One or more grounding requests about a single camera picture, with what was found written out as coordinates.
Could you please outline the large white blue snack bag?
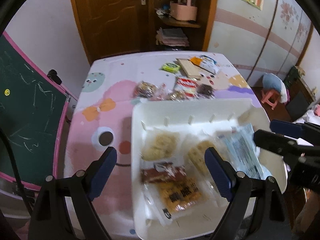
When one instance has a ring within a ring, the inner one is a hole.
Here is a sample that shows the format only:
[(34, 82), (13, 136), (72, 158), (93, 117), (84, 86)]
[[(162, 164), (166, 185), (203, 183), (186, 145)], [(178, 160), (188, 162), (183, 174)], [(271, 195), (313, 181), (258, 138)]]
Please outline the large white blue snack bag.
[(250, 123), (220, 133), (217, 135), (217, 151), (236, 171), (244, 172), (249, 178), (264, 180), (271, 172), (258, 159), (260, 148), (255, 145), (253, 135), (254, 129)]

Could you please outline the yellow cracker snack bag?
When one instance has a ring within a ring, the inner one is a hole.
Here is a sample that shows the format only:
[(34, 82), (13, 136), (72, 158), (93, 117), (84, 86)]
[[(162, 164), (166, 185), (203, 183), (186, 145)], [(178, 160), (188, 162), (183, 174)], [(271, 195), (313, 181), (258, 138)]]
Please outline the yellow cracker snack bag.
[(193, 146), (187, 154), (190, 161), (203, 176), (207, 176), (209, 174), (209, 170), (204, 161), (204, 154), (206, 150), (211, 147), (215, 148), (215, 145), (211, 141), (203, 140)]

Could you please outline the white plastic tray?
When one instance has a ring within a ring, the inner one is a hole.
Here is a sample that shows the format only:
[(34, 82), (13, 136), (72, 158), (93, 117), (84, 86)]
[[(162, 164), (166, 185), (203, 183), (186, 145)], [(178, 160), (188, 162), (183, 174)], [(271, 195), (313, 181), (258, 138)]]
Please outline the white plastic tray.
[[(270, 121), (251, 99), (201, 99), (141, 103), (132, 112), (131, 178), (133, 221), (141, 239), (191, 239), (212, 233), (228, 205), (211, 176), (203, 176), (187, 158), (190, 148), (204, 140), (251, 124), (268, 130)], [(142, 150), (156, 132), (177, 133), (175, 160), (183, 161), (187, 175), (196, 179), (201, 200), (185, 211), (166, 216), (155, 185), (142, 183)]]

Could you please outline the orange biscuit snack bag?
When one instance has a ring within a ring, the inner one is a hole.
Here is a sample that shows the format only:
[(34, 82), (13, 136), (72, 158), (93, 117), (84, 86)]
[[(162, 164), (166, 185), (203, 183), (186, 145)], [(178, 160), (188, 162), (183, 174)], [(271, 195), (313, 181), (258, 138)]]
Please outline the orange biscuit snack bag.
[(210, 193), (195, 177), (187, 177), (180, 181), (144, 184), (144, 197), (161, 226), (169, 226), (210, 200)]

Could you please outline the brown chocolate snack packet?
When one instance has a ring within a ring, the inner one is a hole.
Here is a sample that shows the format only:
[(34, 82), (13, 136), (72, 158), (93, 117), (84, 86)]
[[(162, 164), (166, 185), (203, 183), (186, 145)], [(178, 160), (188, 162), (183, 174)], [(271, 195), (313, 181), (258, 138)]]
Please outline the brown chocolate snack packet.
[(187, 174), (184, 166), (175, 166), (173, 163), (155, 163), (151, 168), (140, 170), (143, 183), (169, 183), (183, 180)]

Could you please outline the yellow puff snack bag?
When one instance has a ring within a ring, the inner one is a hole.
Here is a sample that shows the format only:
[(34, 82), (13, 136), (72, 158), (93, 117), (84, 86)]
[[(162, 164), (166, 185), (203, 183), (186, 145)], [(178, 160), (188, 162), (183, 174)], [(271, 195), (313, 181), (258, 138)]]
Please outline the yellow puff snack bag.
[(141, 157), (144, 161), (170, 158), (176, 153), (179, 142), (179, 133), (155, 128), (146, 134)]

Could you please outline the dark snack packet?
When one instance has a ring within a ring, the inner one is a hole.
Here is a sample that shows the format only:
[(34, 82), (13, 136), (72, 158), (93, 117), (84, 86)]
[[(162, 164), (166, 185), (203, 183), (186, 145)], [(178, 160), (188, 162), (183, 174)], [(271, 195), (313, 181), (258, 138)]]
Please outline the dark snack packet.
[(213, 99), (215, 97), (212, 86), (206, 84), (201, 84), (197, 87), (197, 95), (198, 97), (207, 99)]

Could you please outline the red cookies packet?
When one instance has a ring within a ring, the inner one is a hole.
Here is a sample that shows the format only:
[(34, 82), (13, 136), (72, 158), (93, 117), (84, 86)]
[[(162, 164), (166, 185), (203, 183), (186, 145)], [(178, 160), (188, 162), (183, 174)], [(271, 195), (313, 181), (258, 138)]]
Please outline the red cookies packet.
[(196, 80), (179, 76), (176, 80), (174, 91), (183, 92), (188, 98), (195, 98), (197, 96), (197, 87)]

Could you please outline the orange white snack bar packet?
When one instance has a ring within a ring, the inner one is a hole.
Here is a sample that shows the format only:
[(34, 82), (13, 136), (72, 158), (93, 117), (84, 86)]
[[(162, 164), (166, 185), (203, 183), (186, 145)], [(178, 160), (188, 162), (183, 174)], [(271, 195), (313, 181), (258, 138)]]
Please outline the orange white snack bar packet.
[(199, 57), (196, 57), (196, 56), (192, 57), (190, 59), (190, 62), (214, 75), (220, 71), (217, 61), (215, 61), (214, 59), (206, 55), (201, 55)]

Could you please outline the nut mix snack packet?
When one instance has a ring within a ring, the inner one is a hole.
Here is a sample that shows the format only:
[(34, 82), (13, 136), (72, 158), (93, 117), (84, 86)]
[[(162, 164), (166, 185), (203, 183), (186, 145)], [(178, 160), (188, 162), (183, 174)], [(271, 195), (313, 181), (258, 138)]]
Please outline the nut mix snack packet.
[(157, 91), (157, 86), (149, 82), (141, 81), (137, 84), (134, 94), (137, 97), (151, 98)]

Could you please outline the beige wafer cracker pack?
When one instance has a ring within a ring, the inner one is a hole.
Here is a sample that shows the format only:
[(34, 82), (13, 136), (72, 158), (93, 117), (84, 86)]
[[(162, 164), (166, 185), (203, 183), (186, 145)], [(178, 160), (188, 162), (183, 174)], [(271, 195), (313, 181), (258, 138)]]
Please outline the beige wafer cracker pack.
[(199, 67), (194, 65), (188, 59), (177, 59), (178, 64), (183, 69), (187, 77), (199, 80), (201, 75), (199, 73)]

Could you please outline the green candy packet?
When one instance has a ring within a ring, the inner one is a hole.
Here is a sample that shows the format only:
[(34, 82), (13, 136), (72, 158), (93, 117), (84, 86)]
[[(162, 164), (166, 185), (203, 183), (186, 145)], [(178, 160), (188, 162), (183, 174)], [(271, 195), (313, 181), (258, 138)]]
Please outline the green candy packet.
[(168, 62), (163, 64), (163, 66), (161, 67), (161, 70), (172, 73), (172, 74), (176, 74), (180, 70), (180, 65)]

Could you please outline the pink plastic stool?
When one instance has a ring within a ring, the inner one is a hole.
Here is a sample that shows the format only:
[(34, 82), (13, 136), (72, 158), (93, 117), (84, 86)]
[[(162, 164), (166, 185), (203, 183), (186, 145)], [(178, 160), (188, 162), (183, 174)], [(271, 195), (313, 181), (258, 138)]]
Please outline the pink plastic stool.
[(272, 110), (274, 110), (280, 100), (280, 94), (275, 90), (261, 90), (261, 103), (268, 104)]

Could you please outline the folded cloth stack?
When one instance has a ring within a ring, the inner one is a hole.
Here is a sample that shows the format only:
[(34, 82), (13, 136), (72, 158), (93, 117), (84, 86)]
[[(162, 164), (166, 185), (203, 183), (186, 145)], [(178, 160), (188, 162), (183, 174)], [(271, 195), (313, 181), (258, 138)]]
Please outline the folded cloth stack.
[(156, 44), (169, 47), (188, 47), (189, 41), (182, 29), (160, 28), (156, 35)]

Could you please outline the pink basket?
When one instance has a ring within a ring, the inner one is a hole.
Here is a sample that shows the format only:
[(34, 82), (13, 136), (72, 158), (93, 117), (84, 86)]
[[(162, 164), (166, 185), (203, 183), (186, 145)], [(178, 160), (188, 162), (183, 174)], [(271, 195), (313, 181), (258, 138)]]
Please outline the pink basket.
[(197, 7), (193, 0), (171, 0), (170, 16), (178, 21), (196, 21)]

